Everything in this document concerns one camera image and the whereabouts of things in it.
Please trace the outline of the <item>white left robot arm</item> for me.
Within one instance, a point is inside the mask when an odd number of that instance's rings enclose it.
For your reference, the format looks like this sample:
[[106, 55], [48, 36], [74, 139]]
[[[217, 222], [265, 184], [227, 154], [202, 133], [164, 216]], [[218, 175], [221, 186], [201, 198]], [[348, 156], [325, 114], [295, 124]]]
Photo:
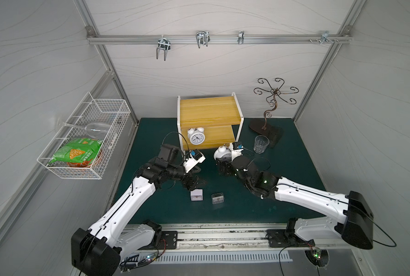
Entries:
[[117, 269], [131, 271], [153, 263], [157, 257], [134, 261], [135, 252], [144, 247], [158, 248], [162, 227], [146, 220], [137, 229], [123, 230], [162, 184], [180, 181], [188, 190], [198, 184], [198, 164], [205, 161], [199, 150], [184, 155], [182, 164], [175, 164], [180, 149], [163, 144], [158, 156], [142, 165], [127, 191], [88, 230], [77, 229], [71, 237], [71, 264], [87, 276], [112, 276]]

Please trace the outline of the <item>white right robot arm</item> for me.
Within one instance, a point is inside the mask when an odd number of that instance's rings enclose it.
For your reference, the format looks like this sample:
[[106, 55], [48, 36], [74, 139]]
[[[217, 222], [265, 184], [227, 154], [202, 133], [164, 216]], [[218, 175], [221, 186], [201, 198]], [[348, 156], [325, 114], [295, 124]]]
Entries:
[[290, 219], [287, 236], [291, 239], [305, 242], [342, 239], [363, 250], [371, 250], [377, 243], [374, 214], [358, 192], [331, 193], [305, 186], [269, 171], [260, 171], [254, 161], [245, 156], [216, 158], [216, 164], [224, 175], [237, 177], [248, 191], [261, 199], [289, 202], [322, 215], [316, 219]]

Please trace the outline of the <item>white twin-bell alarm clock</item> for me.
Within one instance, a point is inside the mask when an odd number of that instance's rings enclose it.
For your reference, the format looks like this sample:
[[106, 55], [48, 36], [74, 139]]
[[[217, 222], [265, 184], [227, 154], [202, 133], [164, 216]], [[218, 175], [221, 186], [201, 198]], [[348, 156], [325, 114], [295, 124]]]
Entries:
[[206, 139], [206, 136], [204, 134], [204, 128], [202, 127], [188, 129], [187, 135], [191, 144], [195, 146], [202, 144]]

